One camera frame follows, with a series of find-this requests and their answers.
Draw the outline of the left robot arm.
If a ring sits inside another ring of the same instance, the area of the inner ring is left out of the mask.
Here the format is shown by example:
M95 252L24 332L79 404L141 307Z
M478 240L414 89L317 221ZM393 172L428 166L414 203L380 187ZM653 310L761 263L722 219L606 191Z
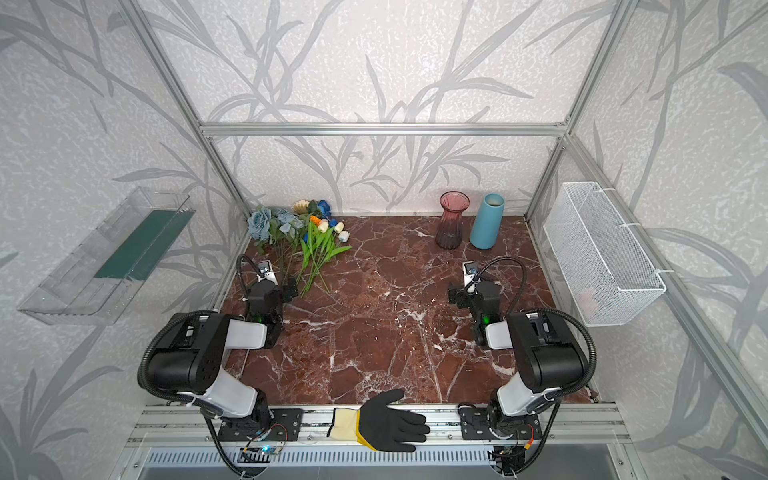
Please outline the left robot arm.
M283 330L283 305L296 296L295 279L283 284L262 279L246 294L245 316L207 310L173 315L142 356L139 386L157 398L256 430L271 426L266 394L226 371L223 357L230 350L274 347Z

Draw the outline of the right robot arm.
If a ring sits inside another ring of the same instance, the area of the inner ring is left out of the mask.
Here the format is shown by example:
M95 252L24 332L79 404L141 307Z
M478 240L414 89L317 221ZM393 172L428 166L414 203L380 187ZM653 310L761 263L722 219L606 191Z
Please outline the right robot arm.
M490 281L448 288L448 302L470 312L477 345L514 355L515 375L488 406L496 430L581 390L597 367L595 342L579 320L552 308L503 313L500 299L501 287Z

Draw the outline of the cream tulip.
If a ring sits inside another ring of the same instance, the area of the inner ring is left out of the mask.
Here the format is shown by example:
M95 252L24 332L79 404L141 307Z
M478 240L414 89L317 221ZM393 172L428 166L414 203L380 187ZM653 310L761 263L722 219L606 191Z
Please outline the cream tulip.
M347 244L349 237L349 232L346 230L321 231L316 225L310 225L307 238L300 243L303 256L300 272L305 274L301 296L308 294L314 281L321 277L321 270L327 263L350 249Z

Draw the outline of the pink glass vase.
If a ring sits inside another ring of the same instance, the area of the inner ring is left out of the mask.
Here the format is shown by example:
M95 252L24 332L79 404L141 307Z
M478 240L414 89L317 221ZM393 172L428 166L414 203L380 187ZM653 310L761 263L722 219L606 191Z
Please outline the pink glass vase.
M435 241L446 250L458 248L463 240L462 215L470 206L468 196L460 191L448 191L441 195L443 209Z

